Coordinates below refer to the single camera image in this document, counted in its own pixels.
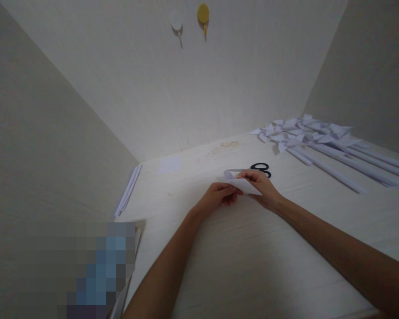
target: paper sheet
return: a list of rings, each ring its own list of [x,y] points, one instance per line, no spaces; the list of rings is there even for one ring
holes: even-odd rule
[[[157,175],[174,173],[180,170],[180,156],[164,157],[160,161]]]
[[[236,188],[243,191],[244,194],[262,195],[253,185],[250,184],[246,179],[236,179],[229,171],[224,171],[226,182],[235,186]]]

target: paper craft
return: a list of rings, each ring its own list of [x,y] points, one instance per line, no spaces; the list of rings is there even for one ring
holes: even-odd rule
[[[397,168],[395,166],[391,166],[390,164],[387,164],[386,162],[374,159],[373,157],[366,156],[362,152],[356,151],[356,150],[351,149],[351,148],[348,148],[348,152],[349,152],[349,154],[351,154],[351,155],[353,155],[353,156],[355,156],[357,158],[360,158],[361,160],[364,160],[366,162],[374,164],[375,166],[378,166],[378,167],[380,167],[380,168],[382,168],[382,169],[384,169],[386,171],[389,171],[389,172],[399,176],[399,168]]]
[[[386,187],[399,186],[398,179],[385,175],[352,158],[352,156],[360,158],[399,176],[399,160],[368,150],[370,146],[367,143],[351,136],[351,129],[352,127],[349,126],[321,122],[313,119],[310,114],[304,114],[303,117],[295,117],[290,120],[274,120],[266,127],[252,131],[251,134],[258,134],[263,142],[266,142],[265,137],[269,138],[278,144],[280,152],[288,151],[306,165],[312,163],[317,165],[358,193],[368,191],[323,162],[314,159],[298,146],[307,145],[351,166]]]
[[[309,154],[304,152],[302,149],[294,148],[294,150],[297,151],[302,156],[304,156],[305,158],[307,158],[308,160],[310,160],[311,162],[313,162],[313,164],[318,166],[321,170],[327,172],[332,177],[336,178],[337,180],[342,182],[344,185],[346,185],[347,187],[349,187],[350,189],[355,191],[356,193],[358,193],[358,194],[367,194],[368,193],[368,190],[363,188],[361,185],[359,185],[355,181],[351,180],[350,178],[343,176],[341,173],[337,172],[335,169],[331,168],[330,166],[321,162],[320,160],[315,159],[314,157],[310,156]]]
[[[164,157],[160,161],[157,175],[174,173],[180,170],[180,156]]]
[[[300,161],[302,161],[304,164],[306,165],[312,165],[312,161],[305,158],[302,154],[300,154],[299,152],[297,152],[294,148],[287,148],[286,151],[288,153],[290,153],[291,155],[294,155],[295,157],[297,157]]]
[[[263,195],[246,179],[236,179],[229,171],[224,171],[223,175],[228,184],[242,190],[244,194]]]
[[[308,145],[311,148],[316,149],[317,151],[320,151],[340,162],[343,162],[344,164],[356,169],[357,171],[360,171],[361,173],[367,175],[368,177],[371,177],[372,179],[375,179],[377,182],[381,182],[384,186],[386,187],[396,187],[399,186],[399,180],[394,179],[392,177],[386,176],[379,171],[374,170],[371,167],[365,166],[360,162],[357,162],[355,160],[352,160],[346,156],[340,156],[336,150],[325,147],[325,145]]]
[[[390,157],[387,157],[387,156],[384,156],[384,155],[369,151],[367,149],[363,149],[362,147],[357,147],[355,145],[352,145],[351,148],[353,148],[353,149],[355,149],[357,151],[360,151],[362,153],[365,153],[367,155],[370,155],[372,157],[375,157],[376,159],[382,160],[383,162],[386,162],[386,163],[389,163],[389,164],[392,164],[392,165],[395,165],[395,166],[399,167],[399,160],[397,160],[397,159],[392,159]]]

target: white table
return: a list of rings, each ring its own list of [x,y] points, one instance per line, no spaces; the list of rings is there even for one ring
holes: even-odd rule
[[[399,159],[391,151],[373,150]],[[370,191],[358,195],[274,143],[240,135],[179,153],[181,170],[157,175],[160,159],[143,163],[118,222],[146,220],[126,305],[143,277],[210,183],[227,168],[270,165],[287,198],[399,260],[399,187],[386,188],[317,151],[318,159]],[[323,257],[277,215],[248,196],[201,226],[174,318],[357,318],[375,312]]]

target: finger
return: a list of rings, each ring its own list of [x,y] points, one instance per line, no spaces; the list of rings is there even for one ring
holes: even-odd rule
[[[214,191],[221,191],[221,190],[223,190],[225,188],[229,188],[229,187],[233,187],[233,186],[228,183],[219,183],[219,182],[212,183],[210,186],[210,188],[213,189]]]
[[[237,198],[238,198],[238,195],[236,193],[233,193],[232,197],[231,197],[231,203],[235,204]]]
[[[222,197],[226,197],[226,196],[232,195],[235,191],[236,191],[236,188],[233,187],[232,185],[229,185],[229,187],[218,191],[218,193]]]
[[[242,171],[237,178],[245,178],[252,182],[260,182],[261,174],[264,174],[260,171]]]

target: paper stick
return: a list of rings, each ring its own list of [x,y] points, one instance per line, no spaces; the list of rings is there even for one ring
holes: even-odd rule
[[[142,165],[139,165],[139,166],[138,166],[138,170],[137,170],[137,172],[136,172],[136,176],[134,177],[134,181],[133,181],[133,183],[132,183],[132,186],[130,187],[129,194],[128,194],[128,196],[127,196],[127,199],[126,199],[126,201],[125,201],[125,203],[124,203],[124,206],[123,206],[123,208],[122,208],[121,211],[124,211],[125,208],[127,207],[127,203],[129,202],[130,195],[132,194],[132,191],[133,191],[133,188],[134,188],[134,184],[136,184],[137,177],[139,176],[139,173],[141,172],[141,169],[142,169]]]
[[[357,147],[356,145],[352,145],[351,148],[353,148],[353,149],[355,149],[357,151],[360,151],[362,153],[365,153],[367,155],[370,155],[372,157],[375,157],[376,159],[382,160],[383,162],[386,162],[386,163],[389,163],[389,164],[392,164],[392,165],[395,165],[395,166],[399,167],[399,160],[397,160],[397,159],[393,159],[393,158],[390,158],[390,157],[375,153],[373,151],[369,151],[367,149],[363,149],[363,148]]]
[[[292,148],[287,148],[286,151],[288,153],[290,153],[291,155],[294,155],[295,157],[297,157],[300,161],[302,161],[304,164],[306,165],[312,165],[312,162],[310,160],[308,160],[307,158],[305,158],[302,154],[300,154],[299,152],[297,152],[296,150],[292,149]]]
[[[120,203],[118,204],[117,210],[115,211],[115,214],[114,214],[115,217],[120,216],[121,208],[124,206],[124,203],[125,203],[125,200],[127,198],[127,195],[129,194],[129,190],[130,190],[130,187],[132,185],[134,176],[136,175],[136,170],[137,170],[137,166],[135,166],[132,169],[132,173],[130,175],[129,182],[127,183],[127,187],[125,188],[125,191],[123,193],[123,196],[121,197]]]
[[[298,153],[300,153],[301,155],[303,155],[308,160],[310,160],[313,164],[315,164],[321,170],[327,172],[332,177],[336,178],[337,180],[342,182],[344,185],[346,185],[347,187],[349,187],[350,189],[355,191],[356,193],[358,193],[358,194],[367,194],[368,193],[368,190],[363,188],[361,185],[359,185],[355,181],[351,180],[350,178],[347,178],[347,177],[343,176],[341,173],[337,172],[335,169],[331,168],[327,164],[325,164],[325,163],[319,161],[318,159],[315,159],[314,157],[310,156],[309,154],[304,152],[302,149],[296,147],[296,148],[294,148],[294,150],[297,151]]]
[[[390,164],[387,164],[386,162],[381,162],[373,157],[368,157],[366,155],[364,155],[363,153],[356,151],[354,149],[348,148],[347,151],[349,152],[349,154],[356,156],[357,158],[360,158],[361,160],[367,161],[371,164],[374,164],[386,171],[389,171],[393,174],[396,174],[399,176],[399,168],[391,166]]]
[[[383,182],[384,186],[399,186],[399,180],[394,179],[392,177],[385,176],[384,174],[380,173],[379,171],[374,170],[371,167],[367,167],[363,165],[362,163],[359,163],[353,159],[350,159],[346,156],[339,156],[335,152],[332,151],[330,147],[326,147],[325,145],[314,145],[314,144],[308,144],[310,148],[316,149],[317,151],[320,151],[340,162],[343,162],[346,165],[349,165],[350,167],[356,169],[357,171],[360,171],[361,173],[377,180],[378,182]]]

